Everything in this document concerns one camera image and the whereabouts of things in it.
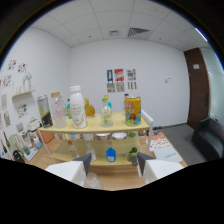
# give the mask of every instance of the yellow container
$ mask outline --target yellow container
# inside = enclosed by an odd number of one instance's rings
[[[129,126],[141,124],[141,98],[139,96],[125,98],[125,124]]]

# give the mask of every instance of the gray carpet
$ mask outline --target gray carpet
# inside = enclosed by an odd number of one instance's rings
[[[207,162],[204,156],[191,144],[194,129],[187,124],[164,127],[162,132],[180,153],[188,166]]]

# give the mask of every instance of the brown door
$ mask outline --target brown door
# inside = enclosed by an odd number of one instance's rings
[[[184,55],[190,80],[190,106],[187,124],[195,129],[197,121],[208,116],[208,73],[199,48],[185,51]]]

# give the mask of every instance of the wooden shelf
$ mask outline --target wooden shelf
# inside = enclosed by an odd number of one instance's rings
[[[65,128],[56,128],[55,122],[53,126],[49,128],[40,128],[42,132],[53,133],[77,133],[77,134],[94,134],[94,133],[116,133],[116,132],[130,132],[130,131],[142,131],[149,130],[149,124],[141,117],[141,124],[138,126],[128,126],[125,124],[125,116],[122,112],[113,112],[112,127],[102,127],[100,114],[96,114],[94,118],[87,118],[88,126],[82,129],[75,129],[72,119],[66,118],[67,126]]]
[[[108,162],[106,159],[106,150],[108,149],[108,141],[112,142],[112,148],[116,150],[116,161]],[[136,147],[138,151],[142,152],[141,144],[136,139],[124,139],[124,140],[95,140],[91,141],[91,145],[96,151],[97,159],[91,162],[91,166],[114,166],[114,165],[131,165],[132,163],[127,161],[126,156],[127,153],[132,149],[132,147]],[[74,145],[78,152],[79,156],[86,155],[86,141],[84,140],[76,140],[72,141],[72,145]],[[55,159],[60,159],[63,161],[72,161],[72,157],[68,151],[69,145],[68,141],[63,141],[61,145],[56,149],[56,151],[52,154],[52,157]]]
[[[34,91],[35,91],[35,89],[30,90],[30,91],[27,91],[27,92],[17,93],[17,94],[15,94],[15,95],[13,95],[12,98],[15,97],[15,96],[20,96],[20,95],[26,94],[26,93],[32,93],[32,92],[34,92]]]

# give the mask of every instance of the black chair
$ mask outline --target black chair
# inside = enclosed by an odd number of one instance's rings
[[[208,161],[224,156],[224,127],[210,117],[197,122],[191,141]]]

